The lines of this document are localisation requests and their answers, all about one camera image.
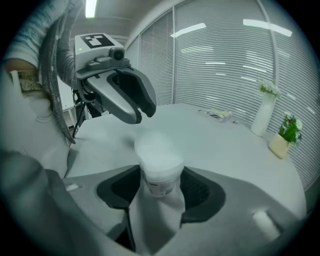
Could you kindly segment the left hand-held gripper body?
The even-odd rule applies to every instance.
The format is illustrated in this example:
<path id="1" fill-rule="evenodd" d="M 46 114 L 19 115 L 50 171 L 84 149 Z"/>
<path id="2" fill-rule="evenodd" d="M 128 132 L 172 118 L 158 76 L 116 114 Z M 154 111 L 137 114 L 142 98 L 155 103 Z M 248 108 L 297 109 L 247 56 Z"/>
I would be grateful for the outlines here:
<path id="1" fill-rule="evenodd" d="M 108 77 L 114 70 L 130 67 L 124 46 L 106 33 L 91 33 L 74 37 L 74 66 L 80 81 L 78 91 L 86 103 L 96 100 L 87 79 Z"/>

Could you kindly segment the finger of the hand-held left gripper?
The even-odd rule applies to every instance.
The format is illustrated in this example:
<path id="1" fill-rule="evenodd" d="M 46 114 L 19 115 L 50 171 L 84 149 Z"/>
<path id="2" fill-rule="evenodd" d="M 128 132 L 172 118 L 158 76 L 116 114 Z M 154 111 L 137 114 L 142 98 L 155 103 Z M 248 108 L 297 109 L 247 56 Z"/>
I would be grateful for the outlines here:
<path id="1" fill-rule="evenodd" d="M 142 72 L 135 68 L 115 69 L 107 77 L 107 82 L 133 109 L 136 118 L 140 118 L 141 110 L 151 118 L 157 109 L 155 90 Z"/>
<path id="2" fill-rule="evenodd" d="M 116 118 L 130 125 L 141 123 L 137 105 L 114 82 L 114 77 L 91 77 L 87 83 L 96 100 Z"/>

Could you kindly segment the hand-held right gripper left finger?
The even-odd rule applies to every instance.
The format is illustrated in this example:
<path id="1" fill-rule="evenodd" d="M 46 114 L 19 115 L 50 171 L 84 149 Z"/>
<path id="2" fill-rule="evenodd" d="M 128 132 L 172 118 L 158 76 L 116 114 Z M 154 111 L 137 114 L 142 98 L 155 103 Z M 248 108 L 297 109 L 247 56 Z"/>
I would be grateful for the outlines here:
<path id="1" fill-rule="evenodd" d="M 84 214 L 117 245 L 136 251 L 129 207 L 140 187 L 140 167 L 128 165 L 63 180 Z"/>

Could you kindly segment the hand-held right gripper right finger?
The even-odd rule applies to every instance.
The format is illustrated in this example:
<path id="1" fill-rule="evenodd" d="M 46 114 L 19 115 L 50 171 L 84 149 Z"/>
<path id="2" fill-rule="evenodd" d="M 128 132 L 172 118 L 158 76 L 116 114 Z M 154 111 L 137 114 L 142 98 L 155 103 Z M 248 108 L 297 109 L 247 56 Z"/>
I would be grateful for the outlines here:
<path id="1" fill-rule="evenodd" d="M 259 187 L 185 168 L 185 212 L 162 256 L 277 256 L 305 223 Z"/>

